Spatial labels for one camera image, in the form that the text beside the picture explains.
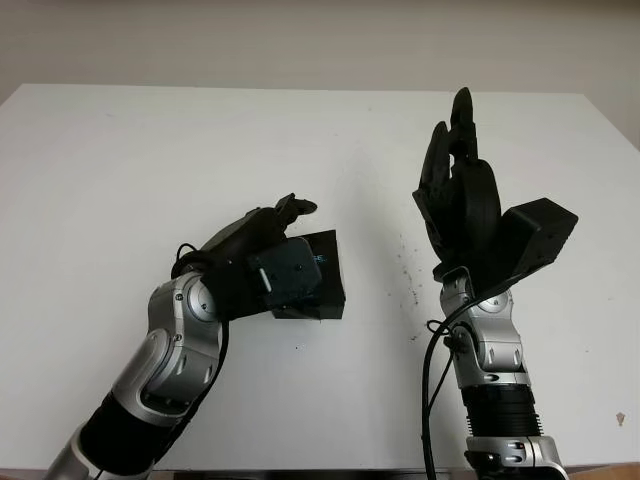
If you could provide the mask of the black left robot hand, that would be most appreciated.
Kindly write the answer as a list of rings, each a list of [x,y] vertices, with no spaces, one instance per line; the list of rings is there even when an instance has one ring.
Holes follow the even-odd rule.
[[[287,239],[285,231],[301,215],[317,210],[317,204],[299,199],[294,193],[281,198],[274,207],[258,207],[225,226],[200,248],[181,255],[181,245],[171,269],[171,278],[189,270],[206,271],[244,260],[247,256]]]

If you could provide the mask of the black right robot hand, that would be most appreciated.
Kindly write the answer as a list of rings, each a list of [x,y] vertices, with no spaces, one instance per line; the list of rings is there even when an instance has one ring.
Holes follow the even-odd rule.
[[[440,260],[438,281],[466,267],[490,245],[501,218],[494,172],[478,155],[473,101],[467,87],[455,95],[450,121],[436,124],[413,198]]]

